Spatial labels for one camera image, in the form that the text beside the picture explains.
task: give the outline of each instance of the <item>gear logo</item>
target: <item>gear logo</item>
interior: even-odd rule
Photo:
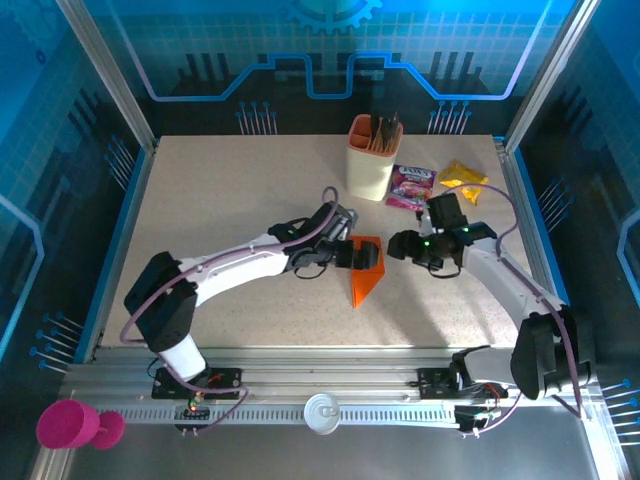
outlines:
[[[0,17],[9,14],[40,49],[56,36],[59,9],[54,0],[0,0]]]
[[[382,6],[380,0],[287,0],[284,8],[289,20],[313,33],[345,33],[348,27],[360,27],[362,19],[371,19],[371,10]]]

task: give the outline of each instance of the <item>snack bag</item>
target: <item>snack bag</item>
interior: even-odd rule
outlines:
[[[489,182],[489,178],[483,173],[476,172],[459,161],[454,160],[447,168],[440,172],[438,182],[447,187],[457,187],[465,183],[481,183],[482,185],[486,185]],[[478,205],[478,195],[482,192],[482,188],[462,187],[459,190],[467,200],[475,206]]]
[[[426,168],[394,165],[391,174],[390,193],[386,205],[422,211],[422,207],[431,198],[436,172]]]

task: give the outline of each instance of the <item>purple snack bag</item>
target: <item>purple snack bag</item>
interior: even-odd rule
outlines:
[[[431,198],[436,172],[426,168],[394,165],[391,174],[390,193],[386,205],[422,211]]]

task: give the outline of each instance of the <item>pen holder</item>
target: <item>pen holder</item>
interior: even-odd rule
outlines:
[[[402,124],[382,148],[380,133],[371,137],[371,116],[358,115],[347,138],[347,191],[356,197],[380,201],[387,193],[393,164],[402,138]]]

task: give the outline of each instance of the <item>pink cup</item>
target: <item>pink cup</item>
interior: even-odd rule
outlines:
[[[98,433],[100,417],[96,410],[76,400],[60,400],[47,408],[36,427],[36,436],[46,448],[77,448]]]

